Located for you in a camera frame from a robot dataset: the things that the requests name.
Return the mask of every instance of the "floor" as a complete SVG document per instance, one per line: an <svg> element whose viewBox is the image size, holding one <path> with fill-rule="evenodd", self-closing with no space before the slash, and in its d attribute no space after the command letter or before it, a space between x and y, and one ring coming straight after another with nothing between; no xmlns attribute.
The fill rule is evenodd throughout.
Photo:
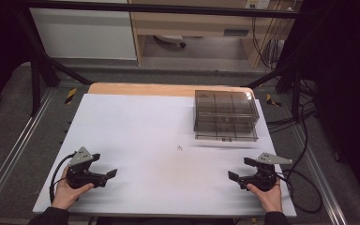
<svg viewBox="0 0 360 225"><path fill-rule="evenodd" d="M85 64L79 61L64 61L86 78L113 83L240 86L269 72L268 68L262 66L249 68L248 59L236 38L185 37L185 41L187 46L182 49L149 37L141 66L137 66L135 62L121 64L116 61L91 61ZM65 74L60 73L59 76L62 80L60 87L46 89L51 98L38 121L32 121L29 116L29 67L19 67L13 73L0 97L0 169L8 163L8 156L15 158L12 165L6 168L9 175L0 177L1 224L26 224L26 221L34 216L32 207L38 197L38 189L45 182L83 93L87 92L87 86L74 82ZM289 117L285 105L291 94L278 95L274 88L276 83L276 79L273 79L254 90L260 102L266 102L267 94L270 94L274 102L283 105L278 107L274 104L262 104L266 121ZM77 88L77 93L69 105L64 104L72 87ZM27 142L23 145L16 142L30 122L36 122L37 126L29 130ZM330 142L326 140L319 118L311 116L306 124L308 145L334 193L340 212L347 224L360 224L360 187L353 177L353 172L347 164L335 161L334 152ZM277 153L285 158L297 158L300 153L303 140L298 136L300 131L296 127L288 127L279 132L274 132L275 128L271 129ZM12 152L13 146L20 146L21 153L18 156ZM314 179L308 158L302 160L298 170ZM320 203L316 192L302 179L294 178L294 184L298 190L295 202L303 208L315 209ZM327 207L324 205L316 214L298 209L298 217L290 218L290 221L293 224L336 224L325 206ZM239 224L252 224L252 219L246 217ZM71 218L71 222L79 224L87 224L88 220L88 217ZM260 217L257 217L257 220L258 222L253 224L263 224Z"/></svg>

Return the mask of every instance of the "handheld controller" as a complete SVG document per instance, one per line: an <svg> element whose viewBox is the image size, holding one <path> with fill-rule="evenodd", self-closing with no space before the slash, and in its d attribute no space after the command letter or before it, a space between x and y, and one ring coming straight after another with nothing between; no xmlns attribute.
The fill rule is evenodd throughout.
<svg viewBox="0 0 360 225"><path fill-rule="evenodd" d="M91 155L82 147L68 163L67 183L72 188L80 188L86 184L93 183L94 188L105 187L107 181L116 176L113 170L106 174L93 173L89 171L92 162L100 159L100 154Z"/></svg>
<svg viewBox="0 0 360 225"><path fill-rule="evenodd" d="M241 189L249 190L247 184L252 184L262 191L268 191L277 181L274 164L292 164L292 160L262 153L256 160L245 157L244 163L256 167L257 172L251 176L239 176L228 171L229 179L238 183Z"/></svg>

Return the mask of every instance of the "tripod leg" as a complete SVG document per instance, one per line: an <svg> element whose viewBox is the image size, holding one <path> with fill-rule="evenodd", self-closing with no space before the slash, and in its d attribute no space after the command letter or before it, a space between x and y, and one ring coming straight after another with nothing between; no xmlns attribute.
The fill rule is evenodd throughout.
<svg viewBox="0 0 360 225"><path fill-rule="evenodd" d="M66 73L68 76L70 76L71 78L77 80L80 83L83 84L92 84L94 82L89 81L87 79L85 79L84 77L82 77L81 75L79 75L78 73L72 71L71 69L65 67L64 65L60 64L59 62L55 61L54 59L52 59L50 56L46 55L46 59L50 62L51 65L53 65L55 68L60 69L62 72Z"/></svg>
<svg viewBox="0 0 360 225"><path fill-rule="evenodd" d="M241 86L241 87L248 87L250 89L254 89L255 87L258 87L262 85L263 83L266 83L270 81L271 79L275 78L276 76L283 76L283 72L286 72L290 66L283 66L281 68L277 68L276 70L270 72L269 74L263 76L262 78L258 79L255 82L251 82L250 84Z"/></svg>

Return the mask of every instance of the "aluminum rail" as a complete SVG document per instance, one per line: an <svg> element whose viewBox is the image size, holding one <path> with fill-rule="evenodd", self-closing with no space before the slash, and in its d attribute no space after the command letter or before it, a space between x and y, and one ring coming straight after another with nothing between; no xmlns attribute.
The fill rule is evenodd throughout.
<svg viewBox="0 0 360 225"><path fill-rule="evenodd" d="M286 97L282 95L279 96L281 98L281 102L283 102L285 111L288 113L288 115L292 116L291 103ZM295 131L297 141L300 145L300 149L303 149L304 140L306 136L304 134L302 126L300 124L296 124L292 127ZM326 180L323 170L321 169L320 164L318 160L315 158L313 150L309 145L307 145L305 158L309 170L311 171L311 175L314 178L315 184L317 185L317 187L319 188L322 194L323 203L326 207L326 211L329 217L332 220L332 223L335 225L346 225L347 220L344 217L340 206L338 205L338 201L336 200L335 194L333 193L328 181Z"/></svg>
<svg viewBox="0 0 360 225"><path fill-rule="evenodd" d="M41 101L41 107L39 108L39 111L37 114L33 117L31 117L28 120L27 125L25 126L24 130L22 131L22 134L12 147L10 153L8 154L5 162L2 164L2 167L0 169L0 192L2 188L4 187L6 181L8 180L11 172L13 171L14 167L16 166L17 161L19 160L20 156L22 155L22 152L27 145L29 139L31 138L35 128L37 127L40 119L42 118L43 114L45 113L51 97L54 92L54 88L48 88L48 90L45 92L45 95Z"/></svg>

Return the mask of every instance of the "black controller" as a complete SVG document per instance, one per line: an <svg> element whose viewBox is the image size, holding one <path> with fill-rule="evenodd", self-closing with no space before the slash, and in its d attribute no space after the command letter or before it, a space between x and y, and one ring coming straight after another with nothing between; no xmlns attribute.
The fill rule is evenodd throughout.
<svg viewBox="0 0 360 225"><path fill-rule="evenodd" d="M107 180L116 176L117 170L107 172L106 174L92 173L89 171L92 162L100 159L100 154L94 154L92 156L82 155L81 157L87 159L82 159L81 163L68 166L66 179L70 187L74 189L80 188L89 183L93 183L94 188L105 187Z"/></svg>
<svg viewBox="0 0 360 225"><path fill-rule="evenodd" d="M252 176L239 176L234 172L229 171L229 178L237 182L241 189L246 189L247 184L252 184L262 191L268 191L273 188L277 181L276 170L274 165L257 162L251 158L244 158L245 164L257 168L256 174Z"/></svg>

